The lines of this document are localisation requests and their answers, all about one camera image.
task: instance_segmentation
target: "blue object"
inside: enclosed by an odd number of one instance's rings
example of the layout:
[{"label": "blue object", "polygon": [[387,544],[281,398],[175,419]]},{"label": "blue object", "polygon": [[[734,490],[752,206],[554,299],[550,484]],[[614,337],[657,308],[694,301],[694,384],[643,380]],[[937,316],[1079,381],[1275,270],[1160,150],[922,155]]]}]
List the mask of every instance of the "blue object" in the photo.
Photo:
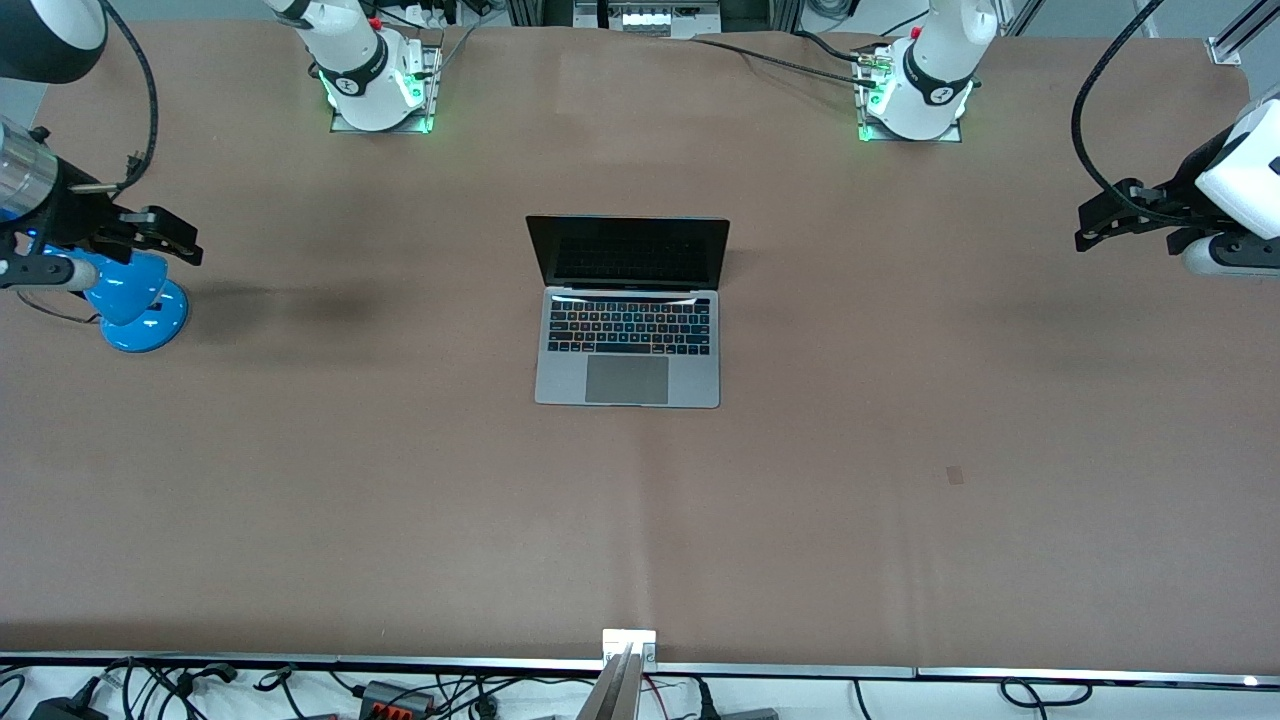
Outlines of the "blue object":
[{"label": "blue object", "polygon": [[147,252],[134,252],[128,264],[83,250],[46,247],[46,255],[61,255],[92,263],[97,284],[84,299],[102,315],[102,337],[124,352],[150,352],[165,346],[187,324],[187,293],[168,279],[169,264]]}]

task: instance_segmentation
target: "table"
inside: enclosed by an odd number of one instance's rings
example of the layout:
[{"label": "table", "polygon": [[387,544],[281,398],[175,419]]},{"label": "table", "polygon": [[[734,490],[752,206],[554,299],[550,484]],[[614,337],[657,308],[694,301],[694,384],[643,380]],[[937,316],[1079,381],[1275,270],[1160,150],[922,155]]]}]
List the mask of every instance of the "table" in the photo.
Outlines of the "table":
[{"label": "table", "polygon": [[[430,136],[338,137],[288,29],[138,35],[160,150],[122,201],[206,264],[152,355],[5,306],[4,647],[586,657],[646,626],[667,661],[1280,670],[1280,286],[1161,233],[1074,252],[1106,42],[997,41],[934,146],[858,142],[847,86],[556,28],[475,33]],[[113,178],[143,97],[116,37],[40,122]],[[1085,132],[1158,182],[1245,97],[1135,40]],[[732,220],[721,409],[532,402],[531,213]]]}]

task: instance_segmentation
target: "trackpad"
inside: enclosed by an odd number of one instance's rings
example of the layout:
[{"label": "trackpad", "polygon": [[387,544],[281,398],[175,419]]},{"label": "trackpad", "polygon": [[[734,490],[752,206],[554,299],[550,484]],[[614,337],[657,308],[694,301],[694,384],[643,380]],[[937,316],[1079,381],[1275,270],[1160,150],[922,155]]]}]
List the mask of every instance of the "trackpad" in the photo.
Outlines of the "trackpad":
[{"label": "trackpad", "polygon": [[593,355],[586,360],[586,401],[666,405],[667,357]]}]

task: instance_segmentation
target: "mounting plate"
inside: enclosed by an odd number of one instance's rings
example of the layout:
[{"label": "mounting plate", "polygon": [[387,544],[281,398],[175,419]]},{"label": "mounting plate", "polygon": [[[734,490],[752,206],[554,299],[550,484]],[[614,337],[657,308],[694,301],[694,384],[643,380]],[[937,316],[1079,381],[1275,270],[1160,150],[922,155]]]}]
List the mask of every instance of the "mounting plate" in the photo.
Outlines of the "mounting plate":
[{"label": "mounting plate", "polygon": [[658,670],[658,632],[657,630],[620,630],[604,629],[604,661],[608,662],[614,655],[639,652],[644,661],[644,671]]}]

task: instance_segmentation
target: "white floor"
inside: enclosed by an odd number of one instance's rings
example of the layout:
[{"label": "white floor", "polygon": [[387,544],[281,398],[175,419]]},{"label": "white floor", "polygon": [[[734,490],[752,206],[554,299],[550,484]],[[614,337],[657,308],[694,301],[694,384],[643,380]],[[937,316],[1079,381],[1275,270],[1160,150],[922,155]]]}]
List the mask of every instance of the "white floor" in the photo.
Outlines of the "white floor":
[{"label": "white floor", "polygon": [[[8,717],[28,717],[36,702],[50,697],[70,697],[96,673],[93,669],[28,669],[27,687]],[[284,693],[257,692],[252,684],[264,675],[244,671],[230,685],[216,679],[200,680],[192,703],[209,720],[287,720],[296,717]],[[404,689],[434,685],[429,675],[364,675],[342,673],[348,684],[383,680]],[[123,671],[113,674],[123,680]],[[140,694],[145,675],[136,671],[129,685],[129,697]],[[453,678],[445,676],[448,683]],[[699,694],[694,683],[682,678],[654,678],[667,714],[672,720],[699,712]],[[863,720],[854,700],[852,683],[847,680],[769,680],[769,679],[708,679],[717,710],[724,715],[759,708],[773,708],[780,720]],[[493,688],[495,683],[488,683]],[[306,715],[337,714],[339,717],[358,716],[360,701],[324,673],[300,673],[289,680],[300,710]],[[1023,710],[1001,700],[995,684],[978,683],[925,683],[908,680],[863,680],[867,710],[874,720],[1036,720],[1033,710]],[[13,685],[0,689],[0,702],[5,702]],[[1062,700],[1080,691],[1061,687],[1039,687],[1046,701]],[[543,685],[520,683],[495,697],[499,720],[535,720],[554,716],[561,720],[577,716],[590,687],[579,683]],[[146,717],[156,716],[164,693],[148,708]],[[93,696],[96,710],[111,719],[123,717],[120,691],[101,683]],[[1280,716],[1280,694],[1267,691],[1170,689],[1170,688],[1096,688],[1084,705],[1069,708],[1050,708],[1050,720],[1274,720]],[[186,712],[180,703],[170,702],[165,717],[182,720]],[[454,720],[465,720],[465,715]],[[663,720],[652,692],[644,692],[639,720]]]}]

